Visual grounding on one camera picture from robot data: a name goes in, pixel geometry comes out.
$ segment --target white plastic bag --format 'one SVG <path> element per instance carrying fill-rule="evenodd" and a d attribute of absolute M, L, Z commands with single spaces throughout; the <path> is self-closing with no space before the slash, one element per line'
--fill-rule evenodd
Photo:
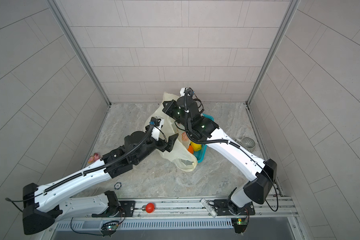
<path fill-rule="evenodd" d="M 177 100 L 178 98 L 179 96 L 176 96 L 174 94 L 163 94 L 163 101 L 171 101 L 173 99 Z M 151 117 L 161 117 L 164 119 L 164 125 L 161 128 L 161 131 L 165 134 L 167 138 L 175 133 L 179 133 L 179 136 L 177 137 L 171 152 L 162 152 L 159 150 L 156 151 L 158 151 L 160 156 L 162 156 L 163 158 L 173 162 L 182 171 L 191 172 L 195 169 L 197 165 L 197 159 L 193 154 L 188 151 L 190 140 L 188 139 L 184 131 L 176 127 L 175 120 L 169 117 L 167 114 L 163 113 L 163 108 L 164 107 L 162 102 L 158 109 L 147 119 L 144 126 L 147 126 L 149 124 Z"/>

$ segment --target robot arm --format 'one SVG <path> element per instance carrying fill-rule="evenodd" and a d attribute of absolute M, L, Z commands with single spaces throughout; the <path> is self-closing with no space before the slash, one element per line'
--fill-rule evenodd
<path fill-rule="evenodd" d="M 228 208 L 233 214 L 240 214 L 244 205 L 254 201 L 263 204 L 276 178 L 276 163 L 254 156 L 233 141 L 218 124 L 202 116 L 193 91 L 182 89 L 177 101 L 163 102 L 163 112 L 181 123 L 191 141 L 207 144 L 231 161 L 249 180 L 232 191 Z M 77 214 L 92 214 L 92 217 L 109 217 L 118 212 L 114 192 L 88 198 L 69 198 L 97 183 L 115 178 L 139 164 L 155 149 L 172 151 L 178 137 L 174 134 L 164 141 L 159 138 L 163 119 L 152 118 L 146 132 L 133 132 L 124 138 L 120 146 L 102 159 L 67 177 L 50 184 L 38 186 L 34 183 L 23 188 L 23 227 L 25 234 L 34 234 L 51 226 L 55 220 L 74 217 Z"/>

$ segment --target black cable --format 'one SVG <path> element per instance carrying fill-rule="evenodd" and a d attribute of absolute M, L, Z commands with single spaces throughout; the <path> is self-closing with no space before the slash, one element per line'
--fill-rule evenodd
<path fill-rule="evenodd" d="M 94 233 L 88 233 L 88 232 L 76 232 L 76 231 L 73 230 L 73 228 L 72 228 L 72 220 L 73 220 L 73 218 L 71 218 L 71 224 L 70 224 L 70 226 L 71 226 L 71 230 L 72 230 L 73 232 L 78 233 L 78 234 L 89 234 L 89 235 L 103 236 L 103 237 L 104 237 L 104 235 L 102 235 L 102 234 L 94 234 Z"/>
<path fill-rule="evenodd" d="M 191 88 L 188 88 L 184 91 L 185 93 L 185 98 L 184 98 L 184 111 L 185 111 L 185 123 L 184 123 L 184 127 L 185 127 L 185 133 L 187 134 L 188 138 L 196 143 L 196 144 L 211 144 L 211 143 L 226 143 L 226 144 L 229 144 L 229 145 L 232 145 L 234 146 L 235 148 L 237 149 L 240 149 L 240 151 L 242 151 L 247 157 L 249 157 L 249 159 L 253 162 L 256 163 L 257 166 L 259 166 L 261 168 L 262 171 L 264 171 L 264 169 L 255 161 L 253 160 L 243 149 L 241 149 L 240 145 L 235 143 L 235 142 L 231 142 L 227 139 L 214 139 L 214 140 L 207 140 L 207 141 L 197 141 L 195 139 L 193 139 L 193 137 L 190 135 L 189 133 L 189 130 L 188 130 L 188 113 L 189 113 L 189 110 L 188 110 L 188 106 L 187 106 L 187 96 L 188 94 L 192 97 L 194 92 Z M 277 191 L 276 191 L 276 187 L 274 186 L 273 184 L 273 180 L 270 178 L 270 176 L 268 175 L 268 173 L 266 171 L 264 171 L 265 174 L 267 175 L 268 179 L 271 181 L 272 183 L 272 186 L 273 188 L 275 189 L 275 194 L 276 194 L 276 201 L 277 201 L 277 207 L 276 207 L 276 210 L 273 210 L 273 208 L 271 208 L 271 206 L 269 205 L 269 203 L 267 202 L 267 200 L 265 200 L 265 202 L 268 204 L 269 208 L 276 212 L 278 209 L 279 209 L 279 199 L 278 199 L 278 196 L 277 196 Z"/>

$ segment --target metal frame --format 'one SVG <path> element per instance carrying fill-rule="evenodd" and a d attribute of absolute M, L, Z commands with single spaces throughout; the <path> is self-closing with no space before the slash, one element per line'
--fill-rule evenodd
<path fill-rule="evenodd" d="M 291 2 L 289 3 L 288 9 L 285 12 L 283 21 L 281 22 L 281 25 L 279 27 L 279 30 L 275 36 L 275 39 L 273 40 L 273 43 L 271 45 L 271 48 L 269 49 L 268 55 L 264 61 L 263 66 L 261 67 L 259 76 L 257 77 L 256 82 L 254 83 L 253 89 L 250 93 L 250 97 L 248 98 L 247 104 L 251 105 L 254 95 L 257 92 L 257 89 L 259 89 L 260 83 L 263 80 L 265 73 L 268 70 L 269 64 L 271 63 L 271 60 L 273 58 L 273 56 L 276 53 L 276 50 L 278 49 L 281 40 L 283 39 L 283 36 L 288 28 L 289 23 L 292 20 L 292 17 L 294 15 L 294 13 L 296 12 L 296 9 L 298 7 L 298 3 L 300 0 L 291 0 Z"/>

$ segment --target floor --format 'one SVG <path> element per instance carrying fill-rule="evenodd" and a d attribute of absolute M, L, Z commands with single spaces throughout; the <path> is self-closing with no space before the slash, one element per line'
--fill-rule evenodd
<path fill-rule="evenodd" d="M 142 130 L 146 119 L 158 108 L 158 103 L 113 104 L 110 108 L 93 152 L 106 154 L 124 144 L 124 137 Z M 256 141 L 243 103 L 204 103 L 205 113 L 233 139 L 243 136 Z M 262 157 L 257 146 L 256 156 Z M 237 186 L 248 181 L 244 175 L 217 151 L 208 148 L 204 161 L 192 172 L 183 172 L 154 151 L 133 170 L 114 179 L 94 185 L 76 197 L 91 196 L 115 190 L 119 198 L 227 196 Z"/>

